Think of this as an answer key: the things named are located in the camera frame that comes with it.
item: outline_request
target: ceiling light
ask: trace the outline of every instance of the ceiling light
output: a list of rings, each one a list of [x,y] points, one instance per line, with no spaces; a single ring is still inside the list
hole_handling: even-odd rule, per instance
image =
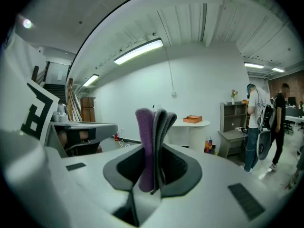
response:
[[[272,70],[274,70],[276,72],[280,72],[280,73],[285,72],[285,70],[281,70],[281,69],[276,68],[276,67],[274,67]]]
[[[93,74],[84,84],[84,86],[88,86],[89,84],[93,83],[96,79],[98,79],[97,74]]]
[[[256,67],[256,68],[263,68],[263,65],[260,64],[253,64],[253,63],[245,63],[246,67]]]
[[[31,26],[32,26],[32,22],[29,20],[29,19],[25,19],[25,20],[23,20],[23,26],[25,27],[25,28],[27,28],[27,29],[29,29],[29,28],[31,28]]]
[[[151,51],[153,49],[160,48],[162,46],[163,46],[162,39],[157,38],[157,39],[148,41],[148,42],[146,42],[146,43],[144,43],[144,44],[142,44],[138,47],[135,47],[132,50],[122,54],[121,56],[116,58],[114,60],[114,62],[120,65],[120,64],[132,59],[133,57],[136,57],[136,56],[138,56],[142,53],[145,53],[147,51]]]

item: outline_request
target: purple sponge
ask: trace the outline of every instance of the purple sponge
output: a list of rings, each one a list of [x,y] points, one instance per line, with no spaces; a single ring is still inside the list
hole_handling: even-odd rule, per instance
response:
[[[154,156],[153,156],[153,123],[154,112],[148,108],[141,108],[135,112],[138,122],[139,135],[144,148],[145,169],[142,172],[139,188],[149,192],[154,187]]]

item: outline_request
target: white shirt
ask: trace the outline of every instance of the white shirt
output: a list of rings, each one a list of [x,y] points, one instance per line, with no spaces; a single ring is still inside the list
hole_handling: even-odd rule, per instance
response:
[[[261,89],[257,88],[255,91],[252,91],[250,93],[250,98],[249,98],[249,104],[248,106],[253,106],[255,108],[254,112],[250,115],[249,119],[249,128],[258,128],[257,125],[257,112],[258,108],[263,107],[265,105],[269,105],[270,103],[270,96],[269,94]]]

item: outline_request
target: brick wall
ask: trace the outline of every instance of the brick wall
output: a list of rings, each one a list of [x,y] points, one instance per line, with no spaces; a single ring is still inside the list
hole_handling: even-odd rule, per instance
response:
[[[296,105],[298,106],[300,101],[303,101],[304,96],[304,70],[289,74],[280,78],[272,79],[268,81],[270,97],[275,95],[281,90],[282,83],[287,83],[290,87],[289,97],[295,96]]]

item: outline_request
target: man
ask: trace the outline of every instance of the man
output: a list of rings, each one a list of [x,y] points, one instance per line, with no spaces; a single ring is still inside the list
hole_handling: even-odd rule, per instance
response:
[[[252,168],[257,163],[257,138],[258,138],[258,124],[257,118],[260,114],[260,109],[264,106],[270,104],[269,94],[261,89],[256,88],[255,85],[247,85],[247,93],[249,94],[249,104],[248,104],[248,114],[249,119],[249,129],[247,132],[247,146],[246,146],[246,158],[244,170],[250,172]]]
[[[300,101],[299,109],[303,110],[303,112],[304,112],[304,104],[303,104],[303,101]]]
[[[280,159],[280,155],[283,150],[284,143],[284,121],[286,114],[285,98],[286,94],[290,92],[289,85],[284,83],[282,84],[281,91],[277,93],[274,98],[274,108],[276,109],[276,118],[271,128],[271,144],[275,140],[276,142],[276,152],[275,157],[272,160],[270,168],[273,171],[277,170],[276,164]]]

